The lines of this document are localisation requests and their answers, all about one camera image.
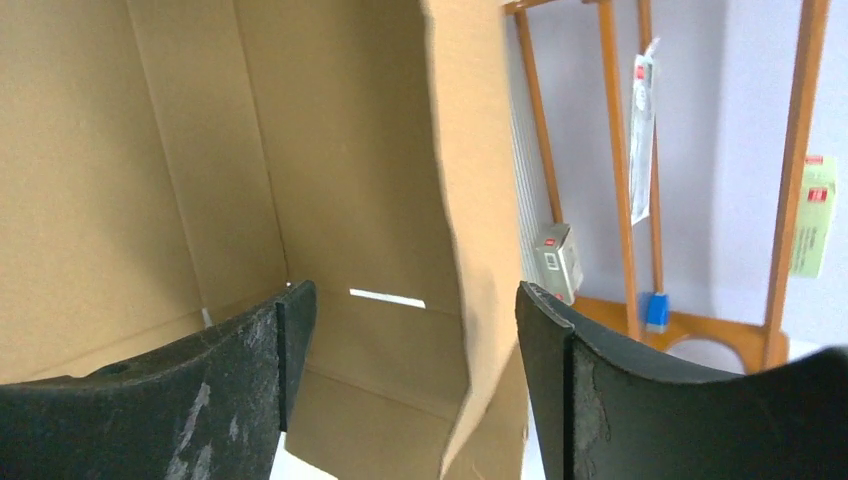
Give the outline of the brown cardboard box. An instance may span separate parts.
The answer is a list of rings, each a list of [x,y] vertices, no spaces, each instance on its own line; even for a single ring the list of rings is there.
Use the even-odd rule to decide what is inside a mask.
[[[269,477],[520,478],[503,8],[3,2],[1,388],[310,281]]]

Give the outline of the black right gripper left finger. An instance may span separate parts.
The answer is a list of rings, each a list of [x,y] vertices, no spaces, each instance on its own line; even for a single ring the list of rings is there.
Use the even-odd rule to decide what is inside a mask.
[[[5,479],[266,479],[317,316],[303,281],[84,377],[1,388]]]

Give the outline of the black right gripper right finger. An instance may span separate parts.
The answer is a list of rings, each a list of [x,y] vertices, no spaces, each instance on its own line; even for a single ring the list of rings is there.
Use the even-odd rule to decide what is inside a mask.
[[[847,350],[751,375],[621,335],[524,281],[515,316],[550,479],[843,479]]]

